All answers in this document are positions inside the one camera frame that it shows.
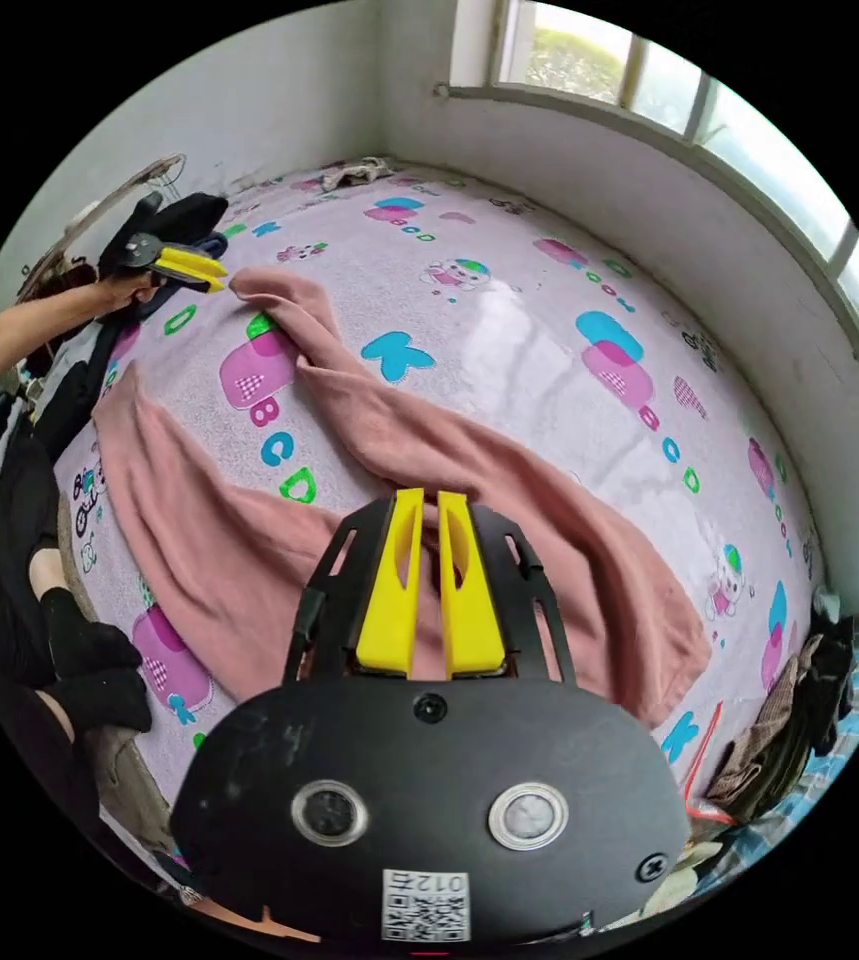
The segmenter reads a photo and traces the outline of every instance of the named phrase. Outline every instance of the screw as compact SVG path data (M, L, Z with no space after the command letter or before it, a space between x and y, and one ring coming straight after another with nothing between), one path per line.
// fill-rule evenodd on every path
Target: screw
M449 712L449 706L438 693L424 693L416 700L412 712L423 723L439 723Z
M664 853L653 853L639 864L636 879L640 883L652 883L658 880L668 869L669 858Z

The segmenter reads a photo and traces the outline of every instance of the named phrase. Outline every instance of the blue striped fabric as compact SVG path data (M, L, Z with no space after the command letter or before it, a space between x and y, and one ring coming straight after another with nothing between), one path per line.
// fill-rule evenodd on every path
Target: blue striped fabric
M852 712L839 724L839 738L832 753L825 757L810 757L792 793L765 816L738 831L732 846L715 870L702 880L694 896L708 893L764 857L799 824L839 776L839 771L859 744L859 630L855 636L855 655Z

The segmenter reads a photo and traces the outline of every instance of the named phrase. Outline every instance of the black sock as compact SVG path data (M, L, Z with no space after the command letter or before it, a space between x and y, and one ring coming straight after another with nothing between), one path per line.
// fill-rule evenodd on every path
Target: black sock
M146 685L135 670L104 670L60 680L44 692L66 711L77 736L96 727L145 733L152 726Z
M50 634L54 630L60 631L79 622L87 622L76 598L65 587L50 587L39 598L39 604Z
M52 587L39 599L49 633L49 649L61 680L116 667L138 667L142 655L117 627L90 623L65 587Z

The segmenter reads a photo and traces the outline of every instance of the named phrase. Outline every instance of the person's hand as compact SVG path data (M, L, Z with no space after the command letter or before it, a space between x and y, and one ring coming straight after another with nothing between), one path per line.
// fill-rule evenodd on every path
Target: person's hand
M101 301L100 316L115 313L116 310L129 306L133 298L140 303L151 300L159 289L154 284L162 283L165 283L164 279L148 272L135 276L106 277L105 280L100 280L94 285L99 291Z

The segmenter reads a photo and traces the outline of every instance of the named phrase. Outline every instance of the bed sheet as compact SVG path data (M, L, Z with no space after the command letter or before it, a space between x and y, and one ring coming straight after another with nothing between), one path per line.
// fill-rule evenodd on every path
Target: bed sheet
M791 456L719 344L626 256L524 197L447 172L407 168L328 194L318 171L277 178L233 198L221 229L230 274L273 263L319 281L375 373L525 443L649 537L713 645L653 734L681 783L722 704L699 796L800 649L823 576ZM120 341L104 390L138 358L147 392L230 482L354 510L376 488L313 416L279 336L229 292L182 290ZM171 804L233 704L142 581L91 423L56 473L94 607L145 658L154 725L137 743Z

